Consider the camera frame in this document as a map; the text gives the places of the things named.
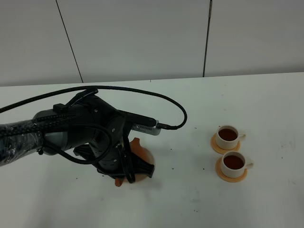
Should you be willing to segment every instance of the silver connector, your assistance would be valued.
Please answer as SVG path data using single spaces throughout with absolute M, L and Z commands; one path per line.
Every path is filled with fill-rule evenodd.
M 151 135 L 159 135 L 161 132 L 161 128 L 157 128 L 158 121 L 156 121 L 156 125 L 154 127 L 147 127 L 144 125 L 140 124 L 133 124 L 132 130 L 137 131 L 137 132 L 142 132 L 146 134 L 151 134 Z

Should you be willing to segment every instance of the cable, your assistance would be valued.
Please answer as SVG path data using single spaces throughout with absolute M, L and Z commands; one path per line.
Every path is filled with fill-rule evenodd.
M 57 114 L 39 117 L 33 120 L 27 120 L 17 122 L 15 125 L 10 125 L 10 130 L 7 128 L 3 131 L 0 130 L 0 137 L 15 136 L 26 133 L 34 133 L 43 130 L 48 130 L 57 126 L 60 126 L 70 120 L 76 119 L 80 114 Z
M 71 162 L 74 162 L 74 163 L 77 163 L 77 164 L 83 164 L 83 165 L 89 165 L 89 164 L 94 164 L 94 163 L 97 163 L 99 162 L 100 160 L 102 160 L 110 151 L 112 145 L 113 145 L 113 138 L 111 136 L 111 134 L 109 133 L 109 131 L 102 127 L 102 126 L 99 126 L 97 124 L 93 124 L 93 123 L 84 123 L 84 124 L 70 124 L 68 127 L 86 127 L 86 128 L 93 128 L 93 129 L 96 129 L 96 130 L 99 130 L 103 133 L 105 133 L 107 136 L 108 136 L 108 139 L 109 139 L 109 144 L 105 150 L 105 152 L 100 155 L 99 157 L 93 159 L 93 160 L 81 160 L 81 159 L 78 159 L 78 158 L 75 158 L 71 155 L 69 155 L 68 153 L 64 152 L 63 150 L 59 149 L 57 146 L 55 146 L 54 144 L 52 144 L 51 142 L 47 142 L 46 141 L 46 147 L 54 150 L 56 153 L 60 154 L 61 156 L 65 157 L 66 159 L 70 160 Z
M 187 121 L 187 113 L 186 113 L 186 110 L 183 108 L 183 106 L 181 106 L 179 103 L 177 103 L 176 101 L 174 101 L 173 99 L 171 99 L 167 96 L 157 94 L 157 93 L 153 93 L 153 92 L 149 92 L 149 91 L 140 90 L 140 89 L 119 87 L 119 86 L 108 86 L 108 85 L 106 85 L 106 86 L 105 85 L 99 85 L 99 86 L 98 85 L 87 85 L 87 86 L 79 86 L 79 87 L 72 87 L 72 88 L 68 88 L 68 89 L 57 90 L 57 91 L 54 91 L 54 92 L 51 92 L 51 93 L 35 96 L 35 97 L 32 97 L 32 98 L 29 98 L 29 99 L 26 99 L 26 100 L 19 101 L 17 103 L 8 105 L 6 107 L 3 107 L 3 108 L 0 109 L 0 113 L 3 113 L 3 112 L 8 111 L 10 109 L 17 108 L 19 106 L 22 106 L 22 105 L 25 105 L 25 104 L 28 104 L 28 103 L 31 103 L 31 102 L 34 102 L 34 101 L 37 101 L 37 100 L 41 100 L 41 99 L 44 99 L 44 98 L 47 98 L 47 97 L 56 96 L 56 95 L 59 95 L 59 94 L 65 94 L 65 93 L 78 91 L 78 90 L 91 89 L 91 88 L 108 89 L 108 90 L 121 90 L 121 91 L 129 91 L 129 92 L 134 92 L 134 93 L 156 96 L 156 97 L 165 99 L 165 100 L 173 103 L 174 105 L 178 106 L 184 114 L 183 122 L 180 125 L 177 125 L 177 126 L 171 126 L 171 125 L 160 123 L 160 124 L 158 124 L 158 127 L 160 127 L 160 128 L 163 128 L 163 129 L 166 129 L 166 130 L 177 130 L 177 129 L 181 128 L 183 125 L 185 125 L 185 123 Z

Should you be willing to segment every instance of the orange object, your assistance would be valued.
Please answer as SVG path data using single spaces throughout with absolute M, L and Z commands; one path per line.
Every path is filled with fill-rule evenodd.
M 140 141 L 139 138 L 134 138 L 132 142 L 130 142 L 131 151 L 135 153 L 138 157 L 143 159 L 145 162 L 155 165 L 155 161 L 151 152 L 146 148 L 142 147 L 139 141 Z M 135 182 L 142 181 L 147 177 L 148 176 L 145 174 L 136 174 Z M 126 178 L 124 178 L 123 180 L 119 178 L 115 178 L 115 186 L 120 187 L 123 184 L 123 182 L 129 183 Z
M 238 151 L 239 148 L 241 147 L 241 142 L 238 141 L 238 144 L 237 144 L 237 146 L 236 146 L 235 148 L 232 148 L 232 149 L 230 149 L 230 150 L 224 150 L 224 149 L 220 148 L 220 147 L 217 145 L 217 143 L 215 142 L 215 134 L 214 134 L 214 135 L 212 136 L 212 138 L 211 138 L 211 147 L 212 147 L 212 149 L 214 149 L 216 152 L 218 152 L 218 153 L 220 153 L 220 154 L 224 154 L 224 153 L 226 153 L 226 152 L 228 152 L 228 151 Z
M 223 179 L 224 181 L 227 181 L 227 182 L 232 182 L 232 183 L 236 183 L 236 182 L 240 182 L 242 181 L 243 179 L 246 178 L 247 176 L 247 169 L 245 169 L 244 173 L 242 176 L 240 177 L 237 177 L 237 178 L 230 178 L 230 177 L 227 177 L 223 174 L 222 170 L 220 170 L 220 161 L 221 161 L 222 158 L 219 158 L 216 165 L 215 165 L 215 170 L 218 174 L 218 176 Z

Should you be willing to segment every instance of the tea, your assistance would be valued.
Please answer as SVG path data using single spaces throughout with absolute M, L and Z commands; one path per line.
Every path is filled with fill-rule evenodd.
M 224 158 L 224 164 L 232 170 L 238 170 L 244 166 L 243 160 L 235 155 Z
M 222 129 L 218 132 L 219 136 L 226 141 L 233 141 L 237 138 L 237 133 L 231 129 Z

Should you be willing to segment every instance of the white table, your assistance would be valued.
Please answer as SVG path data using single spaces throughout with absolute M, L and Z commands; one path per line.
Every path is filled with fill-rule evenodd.
M 82 84 L 0 88 L 0 106 Z M 98 83 L 167 95 L 188 112 L 186 125 L 159 136 L 132 132 L 156 160 L 152 179 L 115 187 L 91 165 L 31 154 L 0 167 L 3 228 L 299 228 L 304 224 L 304 73 Z M 75 93 L 1 114 L 1 123 L 30 119 Z M 182 113 L 159 98 L 100 91 L 114 107 L 178 124 Z M 210 147 L 217 127 L 246 131 L 241 149 L 255 166 L 228 183 L 215 173 Z

